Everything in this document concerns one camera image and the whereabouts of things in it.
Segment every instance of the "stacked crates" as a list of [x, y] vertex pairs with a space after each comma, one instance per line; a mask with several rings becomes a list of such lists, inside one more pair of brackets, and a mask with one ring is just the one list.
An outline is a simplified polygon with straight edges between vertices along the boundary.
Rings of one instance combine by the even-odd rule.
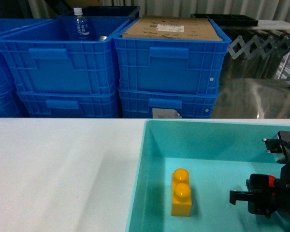
[[[73, 19], [63, 15], [0, 37], [17, 94], [30, 117], [116, 118], [119, 70], [113, 36], [131, 18], [87, 16], [93, 41], [76, 40]], [[107, 39], [98, 41], [100, 36]]]
[[[0, 36], [49, 21], [48, 19], [0, 19]], [[26, 117], [27, 111], [15, 93], [15, 84], [0, 53], [0, 117]]]
[[231, 40], [209, 21], [222, 41], [122, 38], [133, 24], [116, 35], [123, 117], [211, 116]]

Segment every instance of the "cardboard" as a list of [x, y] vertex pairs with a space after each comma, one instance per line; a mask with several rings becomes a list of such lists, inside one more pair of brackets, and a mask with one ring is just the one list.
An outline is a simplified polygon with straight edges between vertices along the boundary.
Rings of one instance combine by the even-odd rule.
[[164, 16], [143, 16], [122, 37], [222, 41], [205, 18]]

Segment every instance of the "yellow lego brick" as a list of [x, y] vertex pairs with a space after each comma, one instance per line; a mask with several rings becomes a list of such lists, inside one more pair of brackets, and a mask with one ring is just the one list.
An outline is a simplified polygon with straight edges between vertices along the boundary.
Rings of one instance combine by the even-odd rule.
[[172, 173], [172, 216], [189, 217], [192, 200], [189, 183], [189, 172], [183, 168]]

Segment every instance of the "table surface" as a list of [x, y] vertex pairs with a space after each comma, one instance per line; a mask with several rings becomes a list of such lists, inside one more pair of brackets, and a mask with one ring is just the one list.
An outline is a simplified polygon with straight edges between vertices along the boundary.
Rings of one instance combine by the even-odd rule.
[[0, 118], [0, 232], [125, 231], [144, 123]]

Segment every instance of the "teal plastic bin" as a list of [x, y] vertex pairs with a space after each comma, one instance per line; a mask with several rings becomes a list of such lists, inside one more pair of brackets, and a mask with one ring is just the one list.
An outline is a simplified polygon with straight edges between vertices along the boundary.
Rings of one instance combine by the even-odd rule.
[[[149, 120], [145, 124], [127, 232], [290, 232], [277, 212], [250, 214], [247, 202], [229, 203], [230, 190], [247, 191], [252, 173], [280, 177], [283, 164], [263, 138], [290, 126]], [[190, 217], [171, 216], [171, 175], [189, 172]]]

